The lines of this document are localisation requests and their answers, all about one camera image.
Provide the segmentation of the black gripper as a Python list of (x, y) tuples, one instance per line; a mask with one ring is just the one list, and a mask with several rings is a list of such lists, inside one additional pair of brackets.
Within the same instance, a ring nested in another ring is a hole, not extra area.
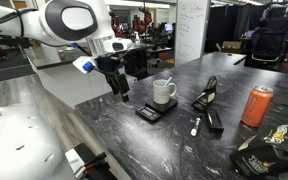
[(122, 101), (128, 102), (128, 91), (130, 90), (127, 78), (124, 73), (119, 72), (123, 65), (120, 60), (114, 60), (111, 57), (100, 57), (97, 59), (97, 65), (102, 74), (105, 75), (107, 83), (112, 88), (115, 95), (121, 94)]

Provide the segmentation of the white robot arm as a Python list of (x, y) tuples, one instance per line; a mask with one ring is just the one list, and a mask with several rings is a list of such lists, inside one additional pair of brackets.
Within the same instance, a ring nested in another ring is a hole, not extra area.
[[(50, 0), (39, 9), (0, 6), (0, 35), (53, 47), (86, 40), (91, 56), (73, 62), (83, 73), (92, 70), (90, 62), (133, 45), (115, 36), (104, 0)], [(0, 180), (75, 180), (62, 143), (39, 110), (23, 105), (0, 109)]]

